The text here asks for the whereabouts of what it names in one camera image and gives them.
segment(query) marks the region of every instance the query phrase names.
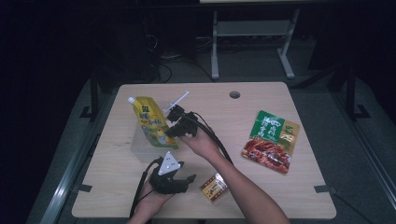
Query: snack bag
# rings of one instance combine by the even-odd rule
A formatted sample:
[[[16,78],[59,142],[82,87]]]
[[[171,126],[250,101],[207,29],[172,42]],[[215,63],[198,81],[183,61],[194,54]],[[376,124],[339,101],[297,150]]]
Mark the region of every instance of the snack bag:
[[[300,125],[261,110],[242,156],[286,174],[299,130]]]
[[[165,134],[169,127],[163,112],[151,97],[130,97],[128,101],[134,106],[143,133],[152,146],[178,148],[176,140]]]

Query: cable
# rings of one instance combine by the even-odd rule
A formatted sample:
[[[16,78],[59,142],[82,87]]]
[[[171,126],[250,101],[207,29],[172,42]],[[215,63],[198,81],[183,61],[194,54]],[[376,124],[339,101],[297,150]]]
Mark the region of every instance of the cable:
[[[161,72],[158,71],[159,81],[161,81],[162,83],[166,83],[166,82],[168,82],[168,81],[171,79],[171,77],[172,77],[172,75],[173,75],[172,69],[171,69],[170,67],[166,66],[166,65],[163,64],[163,63],[160,63],[159,66],[163,66],[163,67],[165,67],[166,69],[168,69],[168,71],[169,71],[169,78],[167,78],[166,80],[163,80],[163,79],[161,78]]]
[[[344,204],[346,204],[347,206],[349,206],[350,208],[352,208],[352,210],[354,210],[356,213],[358,213],[362,218],[364,218],[364,220],[366,220],[368,223],[370,224],[374,224],[374,222],[372,222],[368,217],[366,217],[361,211],[359,211],[357,208],[355,208],[352,204],[350,204],[349,202],[347,202],[344,198],[342,198],[339,194],[334,193],[333,194],[336,198],[338,198],[341,202],[343,202]]]
[[[218,139],[218,137],[214,134],[214,132],[212,130],[207,129],[204,124],[202,124],[201,122],[199,122],[199,121],[197,121],[195,119],[191,119],[191,118],[189,118],[187,116],[184,116],[184,115],[180,115],[180,116],[185,118],[185,119],[189,119],[190,121],[192,121],[195,124],[197,124],[198,127],[200,127],[207,135],[209,135],[209,137],[219,146],[222,154],[227,159],[227,161],[229,161],[231,164],[233,164],[233,161],[231,160],[231,157],[228,154],[227,150],[225,149],[224,145],[221,143],[221,141]]]
[[[149,196],[149,194],[152,193],[152,191],[154,191],[154,189],[152,189],[149,193],[145,194],[145,196],[141,197],[138,202],[140,203],[140,201],[142,201],[144,198]]]
[[[140,192],[142,191],[143,185],[145,184],[146,177],[148,176],[148,173],[149,173],[149,169],[151,168],[151,166],[152,166],[154,163],[158,163],[160,160],[161,160],[161,158],[152,161],[152,162],[148,165],[148,168],[146,169],[146,171],[143,172],[142,177],[140,178],[140,181],[139,181],[139,185],[137,186],[136,194],[134,195],[134,202],[132,203],[132,207],[131,207],[131,212],[130,212],[129,218],[131,218],[131,217],[134,215],[134,210],[136,209],[137,204],[138,204],[138,203],[140,202],[140,200],[141,200],[141,199],[139,199]]]
[[[184,61],[184,62],[166,62],[166,63],[191,63],[191,64],[193,64],[193,65],[199,67],[202,71],[204,71],[205,75],[206,75],[207,77],[209,77],[211,81],[216,81],[216,80],[213,79],[212,76],[210,76],[209,73],[207,73],[206,70],[205,70],[201,65],[199,65],[198,63],[193,63],[193,62],[189,62],[189,61]]]

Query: yellow pouch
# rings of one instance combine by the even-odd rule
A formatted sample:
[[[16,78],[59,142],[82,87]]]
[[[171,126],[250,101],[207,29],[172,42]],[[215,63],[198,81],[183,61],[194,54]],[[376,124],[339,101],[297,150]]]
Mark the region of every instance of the yellow pouch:
[[[166,124],[163,112],[151,97],[130,97],[128,101],[134,106],[143,133],[152,146],[178,148],[176,140],[165,134],[169,126]]]

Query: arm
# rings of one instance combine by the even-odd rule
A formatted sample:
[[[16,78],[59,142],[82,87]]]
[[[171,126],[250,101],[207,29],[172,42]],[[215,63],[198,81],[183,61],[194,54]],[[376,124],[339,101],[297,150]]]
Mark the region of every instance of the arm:
[[[161,194],[153,190],[153,187],[147,181],[142,188],[140,193],[140,200],[134,210],[134,215],[127,222],[127,224],[145,224],[155,214],[157,214],[163,205],[172,197],[174,194]]]
[[[228,162],[203,130],[198,129],[197,135],[193,138],[182,136],[180,139],[219,172],[250,223],[290,223],[279,205]]]

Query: table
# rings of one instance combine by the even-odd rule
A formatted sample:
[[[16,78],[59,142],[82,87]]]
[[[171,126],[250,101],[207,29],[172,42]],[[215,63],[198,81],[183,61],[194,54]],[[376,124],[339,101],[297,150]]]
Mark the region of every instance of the table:
[[[83,180],[92,186],[80,191],[72,209],[75,217],[128,217],[134,194],[147,163],[140,161],[132,144],[137,119],[127,99],[151,96],[158,102],[190,94],[180,103],[186,111],[199,113],[227,148],[234,165],[263,188],[285,211],[288,218],[335,217],[329,192],[316,193],[324,186],[322,174],[304,126],[287,86],[282,82],[140,84],[120,87],[105,128]],[[230,97],[238,91],[240,97]],[[254,120],[260,110],[299,123],[300,131],[287,175],[281,175],[241,156]],[[156,215],[158,218],[243,218],[230,192],[212,204],[199,190],[216,173],[210,164],[179,142],[173,151],[185,165],[175,177],[197,174],[188,191],[178,194]]]

